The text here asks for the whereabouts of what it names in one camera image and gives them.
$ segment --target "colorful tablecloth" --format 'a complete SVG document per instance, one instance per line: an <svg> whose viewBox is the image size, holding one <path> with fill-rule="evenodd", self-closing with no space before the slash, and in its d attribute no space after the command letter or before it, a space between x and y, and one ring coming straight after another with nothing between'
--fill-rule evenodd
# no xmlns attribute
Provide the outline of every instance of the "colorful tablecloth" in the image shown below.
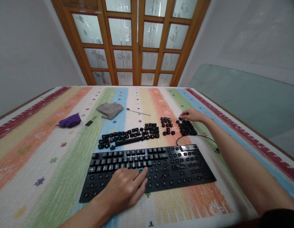
<svg viewBox="0 0 294 228"><path fill-rule="evenodd" d="M102 119L96 107L118 102L124 110L113 120ZM131 110L149 113L145 116ZM85 206L79 197L92 153L102 134L160 123L175 123L182 110L195 108L213 118L251 152L294 199L294 162L203 95L190 88L57 87L0 121L0 227L55 227ZM55 125L79 113L82 123L70 129ZM94 123L78 130L95 115ZM193 124L207 137L201 123ZM181 136L163 136L118 147L117 150L176 145ZM223 227L257 216L242 193L216 145L202 137L196 143L217 181L144 194L133 208L113 217L105 227Z"/></svg>

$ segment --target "gray cloth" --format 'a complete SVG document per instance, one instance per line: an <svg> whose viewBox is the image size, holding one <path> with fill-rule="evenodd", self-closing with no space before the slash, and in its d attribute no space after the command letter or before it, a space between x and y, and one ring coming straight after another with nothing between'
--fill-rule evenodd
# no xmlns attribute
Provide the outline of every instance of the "gray cloth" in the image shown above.
<svg viewBox="0 0 294 228"><path fill-rule="evenodd" d="M97 111L102 113L102 118L112 120L124 107L119 103L104 103L97 107Z"/></svg>

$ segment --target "hand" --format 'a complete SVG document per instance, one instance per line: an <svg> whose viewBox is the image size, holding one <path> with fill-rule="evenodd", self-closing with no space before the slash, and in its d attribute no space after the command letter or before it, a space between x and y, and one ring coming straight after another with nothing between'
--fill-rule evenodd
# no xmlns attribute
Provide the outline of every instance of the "hand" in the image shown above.
<svg viewBox="0 0 294 228"><path fill-rule="evenodd" d="M103 191L98 195L104 200L110 216L118 214L134 206L145 193L148 168L145 167L139 174L138 170L121 168L115 171L113 177Z"/></svg>
<svg viewBox="0 0 294 228"><path fill-rule="evenodd" d="M180 118L187 119L190 121L195 121L195 122L204 122L209 117L202 114L201 112L199 112L196 109L187 109L181 113Z"/></svg>

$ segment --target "black sleeve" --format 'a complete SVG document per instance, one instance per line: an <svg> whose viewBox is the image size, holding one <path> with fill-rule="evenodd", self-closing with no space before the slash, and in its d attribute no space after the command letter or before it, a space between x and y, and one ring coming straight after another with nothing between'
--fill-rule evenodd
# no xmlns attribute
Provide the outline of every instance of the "black sleeve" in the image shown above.
<svg viewBox="0 0 294 228"><path fill-rule="evenodd" d="M270 210L262 216L258 227L294 227L294 211L289 209Z"/></svg>

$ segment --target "black cable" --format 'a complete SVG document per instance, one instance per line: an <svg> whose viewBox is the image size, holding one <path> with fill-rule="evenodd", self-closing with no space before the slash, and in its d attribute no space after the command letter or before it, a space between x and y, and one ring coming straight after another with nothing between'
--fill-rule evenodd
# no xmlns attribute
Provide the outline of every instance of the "black cable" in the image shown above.
<svg viewBox="0 0 294 228"><path fill-rule="evenodd" d="M187 136L190 136L190 135L187 135ZM202 136L202 135L193 135L193 136ZM181 136L180 138L182 138L182 137L185 137L185 136ZM206 136L202 136L202 137L204 137L204 138L208 138L208 137L206 137ZM180 138L178 138L177 140L176 140L176 145L178 146L178 140L180 139ZM213 141L215 144L217 144L214 140L212 140L211 138L208 138L208 139L210 139L211 141Z"/></svg>

